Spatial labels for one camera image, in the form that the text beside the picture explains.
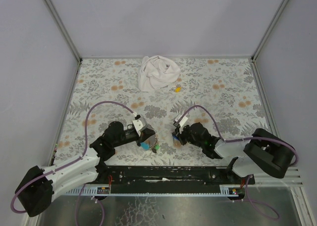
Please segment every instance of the white wall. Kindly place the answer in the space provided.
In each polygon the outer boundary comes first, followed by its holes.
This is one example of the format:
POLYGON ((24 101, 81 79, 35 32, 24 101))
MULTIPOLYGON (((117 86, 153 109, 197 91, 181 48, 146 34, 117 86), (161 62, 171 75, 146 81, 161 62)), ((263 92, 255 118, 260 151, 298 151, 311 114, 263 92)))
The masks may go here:
POLYGON ((317 212, 317 2, 291 0, 257 61, 282 138, 317 212))
POLYGON ((21 222, 10 201, 26 171, 48 163, 75 71, 42 0, 0 0, 0 225, 21 222))
POLYGON ((53 0, 83 57, 250 56, 282 0, 53 0))

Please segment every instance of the table surface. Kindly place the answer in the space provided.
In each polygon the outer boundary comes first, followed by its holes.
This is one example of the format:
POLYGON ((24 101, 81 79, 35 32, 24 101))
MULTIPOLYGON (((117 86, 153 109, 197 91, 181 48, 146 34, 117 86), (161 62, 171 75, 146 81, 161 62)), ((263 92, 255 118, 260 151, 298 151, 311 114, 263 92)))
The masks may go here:
MULTIPOLYGON (((252 198, 265 201, 281 216, 271 221, 257 213, 249 202, 230 202, 225 197, 108 197, 102 200, 104 226, 299 226, 301 225, 291 192, 287 188, 249 189, 252 198)), ((77 196, 61 196, 45 210, 37 226, 75 225, 77 196)), ((271 217, 272 211, 261 210, 271 217)), ((82 197, 78 212, 80 226, 98 226, 99 204, 82 197)))
MULTIPOLYGON (((207 108, 216 119, 224 138, 250 135, 258 128, 267 129, 264 109, 247 58, 173 59, 181 74, 176 83, 152 92, 137 88, 141 59, 85 59, 82 62, 73 96, 57 145, 54 163, 81 154, 84 149, 84 121, 88 110, 100 101, 117 101, 144 116, 157 132, 160 149, 145 151, 135 143, 116 148, 107 165, 227 166, 231 159, 212 160, 200 148, 174 143, 173 120, 190 106, 207 108), (172 86, 180 84, 176 93, 172 86)), ((192 110, 188 124, 201 122, 217 136, 209 116, 201 109, 192 110)), ((133 116, 111 104, 96 107, 88 121, 88 142, 96 140, 108 124, 131 124, 133 116)))

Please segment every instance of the crumpled cloth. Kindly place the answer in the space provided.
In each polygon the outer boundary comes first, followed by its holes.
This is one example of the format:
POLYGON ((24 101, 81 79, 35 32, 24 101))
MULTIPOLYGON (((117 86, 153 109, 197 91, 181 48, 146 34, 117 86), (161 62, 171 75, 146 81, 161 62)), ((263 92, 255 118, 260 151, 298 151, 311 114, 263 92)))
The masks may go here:
POLYGON ((145 56, 139 70, 139 89, 143 92, 157 90, 175 82, 180 74, 179 66, 163 56, 145 56))

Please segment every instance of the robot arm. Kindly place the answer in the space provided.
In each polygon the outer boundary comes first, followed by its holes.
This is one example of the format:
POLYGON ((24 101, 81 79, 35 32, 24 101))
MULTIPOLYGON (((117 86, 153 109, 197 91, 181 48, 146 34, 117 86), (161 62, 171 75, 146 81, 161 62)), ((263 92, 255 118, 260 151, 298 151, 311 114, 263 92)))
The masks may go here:
POLYGON ((294 157, 291 149, 280 144, 283 140, 261 128, 256 129, 252 136, 245 137, 244 141, 225 142, 219 137, 211 136, 201 123, 187 125, 180 132, 186 120, 179 123, 177 121, 178 119, 175 120, 176 129, 172 134, 175 139, 182 145, 189 142, 202 148, 203 153, 211 159, 231 158, 228 170, 239 177, 264 171, 270 176, 284 178, 294 157))
POLYGON ((28 215, 33 217, 40 214, 57 197, 79 185, 107 180, 108 167, 104 161, 115 154, 115 147, 133 141, 136 141, 138 146, 154 146, 155 132, 144 118, 138 115, 131 126, 124 130, 121 122, 114 121, 103 135, 89 146, 84 156, 76 156, 50 167, 35 166, 29 169, 15 193, 31 180, 51 171, 53 173, 33 182, 18 195, 28 215))

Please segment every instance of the floral tablecloth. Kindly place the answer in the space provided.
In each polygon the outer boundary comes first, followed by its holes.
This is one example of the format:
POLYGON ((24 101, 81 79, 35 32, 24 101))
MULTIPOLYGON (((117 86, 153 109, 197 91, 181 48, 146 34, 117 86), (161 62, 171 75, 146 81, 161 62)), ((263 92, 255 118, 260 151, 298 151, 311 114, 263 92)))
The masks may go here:
MULTIPOLYGON (((190 106, 207 108, 218 122, 225 138, 251 134, 267 128, 264 109, 248 59, 173 59, 181 69, 176 83, 145 93, 137 88, 141 59, 85 59, 73 92, 54 163, 78 155, 84 149, 84 122, 91 106, 112 100, 127 105, 144 116, 157 131, 157 153, 145 151, 135 143, 116 148, 108 165, 226 166, 231 159, 212 160, 200 148, 180 146, 172 138, 173 120, 190 106), (181 85, 176 93, 175 84, 181 85)), ((209 116, 200 109, 188 115, 188 124, 201 122, 217 136, 209 116)), ((112 121, 131 124, 133 116, 111 104, 96 107, 88 121, 89 144, 98 138, 112 121)))

